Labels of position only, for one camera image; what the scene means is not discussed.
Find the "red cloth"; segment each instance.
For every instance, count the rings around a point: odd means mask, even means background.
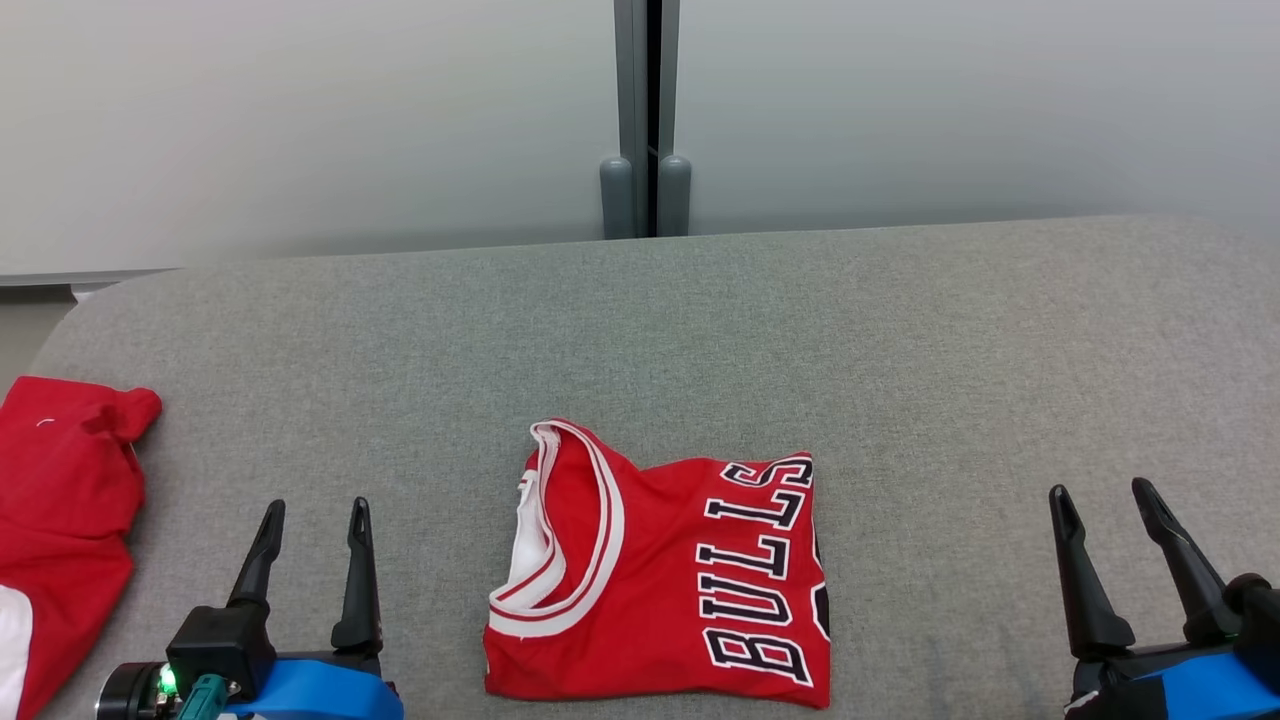
[[[489,596],[489,692],[829,705],[809,454],[637,470],[564,420],[532,434],[511,573]]]
[[[0,406],[0,719],[35,717],[124,591],[143,501],[129,443],[159,414],[150,389],[35,377]]]

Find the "metal frame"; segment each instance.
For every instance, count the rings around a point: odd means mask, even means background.
[[[618,64],[618,159],[600,165],[602,201],[607,237],[649,234],[649,88],[648,12],[645,0],[613,0],[613,35]],[[630,218],[617,206],[621,190],[630,184]],[[630,234],[617,234],[630,225]]]
[[[689,234],[692,165],[675,154],[676,56],[680,50],[680,0],[662,0],[662,77],[658,88],[658,227],[662,237]]]

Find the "white stripe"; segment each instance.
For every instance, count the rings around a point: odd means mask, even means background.
[[[27,596],[0,585],[0,720],[15,720],[27,680],[32,614]]]
[[[564,430],[573,434],[582,442],[584,446],[586,446],[588,455],[591,457],[591,466],[595,471],[596,486],[600,489],[600,527],[596,532],[595,547],[591,552],[591,562],[588,565],[586,573],[582,575],[582,583],[579,584],[573,593],[568,598],[547,607],[531,607],[531,605],[527,603],[517,605],[513,603],[511,598],[504,602],[499,601],[498,597],[509,589],[511,583],[492,593],[489,596],[489,601],[493,607],[511,615],[522,616],[520,619],[515,619],[490,611],[489,626],[503,634],[535,638],[554,635],[572,628],[579,620],[586,616],[586,614],[595,605],[595,601],[599,600],[600,593],[604,592],[604,587],[609,582],[609,575],[613,574],[613,568],[617,565],[618,555],[622,552],[622,538],[626,530],[625,512],[622,509],[622,493],[618,491],[618,483],[613,477],[613,469],[609,468],[609,464],[600,448],[591,442],[585,433],[573,425],[557,420],[548,420],[536,423],[530,429],[534,437],[538,438],[539,443],[545,443],[547,448],[559,447],[559,433],[557,430]],[[545,492],[548,486],[550,469],[550,465],[539,464],[543,492]],[[554,534],[550,534],[549,525],[548,533],[554,544]],[[541,578],[538,578],[535,583],[543,584]]]

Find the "chicago bulls jersey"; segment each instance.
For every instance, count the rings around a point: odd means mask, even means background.
[[[813,460],[637,470],[585,428],[531,428],[485,689],[524,700],[721,692],[827,707]]]

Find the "gray cushion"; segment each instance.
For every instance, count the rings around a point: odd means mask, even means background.
[[[1219,227],[1088,218],[323,258],[102,291],[35,372],[147,386],[137,575],[45,714],[224,600],[266,503],[282,650],[326,647],[351,498],[372,506],[384,667],[410,717],[806,717],[727,697],[486,697],[529,424],[637,465],[817,464],[833,714],[1060,717],[1047,493],[1066,483],[1139,642],[1181,610],[1129,495],[1152,478],[1224,577],[1280,575],[1280,254]]]

